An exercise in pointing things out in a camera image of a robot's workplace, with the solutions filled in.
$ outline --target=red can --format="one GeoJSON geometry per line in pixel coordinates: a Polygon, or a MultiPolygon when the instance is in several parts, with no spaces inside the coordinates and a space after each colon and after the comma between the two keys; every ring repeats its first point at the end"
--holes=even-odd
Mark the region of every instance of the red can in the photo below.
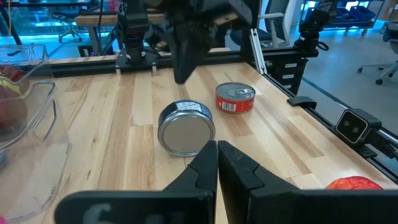
{"type": "Polygon", "coordinates": [[[253,109],[256,91],[243,83],[224,83],[216,89],[218,109],[229,113],[246,113],[253,109]]]}

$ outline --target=gray floor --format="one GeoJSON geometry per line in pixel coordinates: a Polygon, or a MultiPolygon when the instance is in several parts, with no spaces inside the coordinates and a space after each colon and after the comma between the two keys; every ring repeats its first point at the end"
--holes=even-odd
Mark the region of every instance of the gray floor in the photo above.
{"type": "Polygon", "coordinates": [[[320,88],[350,107],[379,118],[385,128],[398,134],[398,74],[385,78],[383,85],[378,86],[375,84],[379,76],[377,69],[365,68],[361,74],[357,73],[362,64],[389,63],[398,58],[389,44],[382,41],[380,25],[369,30],[365,37],[361,36],[361,30],[322,32],[321,41],[327,43],[330,50],[320,52],[318,58],[311,58],[307,63],[298,95],[312,97],[318,102],[317,110],[336,122],[344,108],[321,93],[320,88]]]}

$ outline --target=wood grain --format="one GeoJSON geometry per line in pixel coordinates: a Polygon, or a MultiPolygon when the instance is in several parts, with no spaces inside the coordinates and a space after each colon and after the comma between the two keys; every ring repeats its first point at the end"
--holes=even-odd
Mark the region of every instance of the wood grain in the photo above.
{"type": "MultiPolygon", "coordinates": [[[[265,168],[303,189],[322,189],[340,177],[361,175],[387,189],[397,186],[244,63],[197,68],[184,86],[173,70],[57,79],[73,148],[52,206],[34,218],[52,223],[64,196],[79,190],[162,190],[191,161],[162,149],[158,117],[172,101],[193,99],[213,114],[216,139],[227,140],[265,168]],[[257,93],[254,110],[216,108],[215,87],[243,82],[257,93]]],[[[217,223],[226,223],[218,192],[217,223]]]]}
{"type": "MultiPolygon", "coordinates": [[[[82,27],[96,27],[100,16],[78,16],[75,22],[82,27]]],[[[163,14],[148,14],[148,19],[151,23],[162,24],[165,22],[163,14]]],[[[115,26],[118,23],[118,15],[103,15],[101,18],[101,26],[115,26]]]]}

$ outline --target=clear plastic bin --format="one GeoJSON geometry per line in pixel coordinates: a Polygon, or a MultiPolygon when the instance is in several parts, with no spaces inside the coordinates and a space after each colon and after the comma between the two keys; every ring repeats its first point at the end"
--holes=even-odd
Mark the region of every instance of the clear plastic bin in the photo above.
{"type": "Polygon", "coordinates": [[[8,78],[22,95],[34,82],[53,78],[45,46],[0,46],[0,77],[8,78]]]}
{"type": "Polygon", "coordinates": [[[0,99],[0,113],[18,115],[12,134],[0,126],[0,217],[11,223],[39,214],[57,194],[70,143],[55,91],[54,82],[38,81],[20,97],[0,99]]]}

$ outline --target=red label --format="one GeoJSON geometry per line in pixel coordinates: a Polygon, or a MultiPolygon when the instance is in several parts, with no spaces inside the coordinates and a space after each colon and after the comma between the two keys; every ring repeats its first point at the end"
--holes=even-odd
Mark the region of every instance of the red label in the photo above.
{"type": "Polygon", "coordinates": [[[254,98],[244,101],[227,100],[220,96],[216,96],[216,104],[218,109],[229,113],[246,113],[253,109],[254,98]]]}

